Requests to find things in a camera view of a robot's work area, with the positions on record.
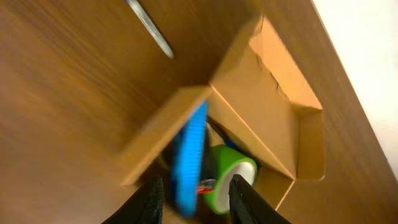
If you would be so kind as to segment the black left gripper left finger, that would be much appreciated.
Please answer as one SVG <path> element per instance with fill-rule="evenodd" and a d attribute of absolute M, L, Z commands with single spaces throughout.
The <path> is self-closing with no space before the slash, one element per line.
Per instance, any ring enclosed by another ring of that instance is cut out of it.
<path fill-rule="evenodd" d="M 164 208 L 164 186 L 156 175 L 102 224 L 161 224 Z"/>

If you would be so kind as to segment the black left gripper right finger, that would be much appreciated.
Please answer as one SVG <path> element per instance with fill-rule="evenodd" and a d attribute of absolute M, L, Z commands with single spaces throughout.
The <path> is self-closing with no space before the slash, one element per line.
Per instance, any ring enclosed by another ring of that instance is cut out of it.
<path fill-rule="evenodd" d="M 240 174 L 233 175 L 228 194 L 232 224 L 290 224 Z"/>

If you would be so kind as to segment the blue plastic case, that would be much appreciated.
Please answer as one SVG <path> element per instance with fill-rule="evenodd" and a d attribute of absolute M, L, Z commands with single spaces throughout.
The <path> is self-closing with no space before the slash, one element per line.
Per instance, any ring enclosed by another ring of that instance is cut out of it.
<path fill-rule="evenodd" d="M 170 171 L 171 194 L 183 217 L 196 212 L 207 109 L 205 101 L 195 108 L 172 141 L 175 155 Z"/>

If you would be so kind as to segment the orange black stapler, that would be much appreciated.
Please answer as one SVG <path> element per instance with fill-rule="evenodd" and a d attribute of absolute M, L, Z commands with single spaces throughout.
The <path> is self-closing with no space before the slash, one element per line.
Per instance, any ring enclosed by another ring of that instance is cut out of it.
<path fill-rule="evenodd" d="M 199 181 L 197 187 L 197 194 L 207 194 L 213 191 L 216 184 L 215 179 L 203 179 Z"/>

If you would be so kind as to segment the green tape roll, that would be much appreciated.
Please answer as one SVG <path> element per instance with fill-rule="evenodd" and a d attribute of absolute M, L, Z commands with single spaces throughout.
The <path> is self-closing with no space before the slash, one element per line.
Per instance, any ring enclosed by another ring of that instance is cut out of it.
<path fill-rule="evenodd" d="M 257 177 L 255 161 L 244 154 L 226 145 L 217 145 L 211 148 L 215 158 L 218 179 L 210 193 L 204 195 L 204 200 L 216 214 L 225 214 L 229 211 L 229 183 L 233 175 L 239 174 L 250 185 Z"/>

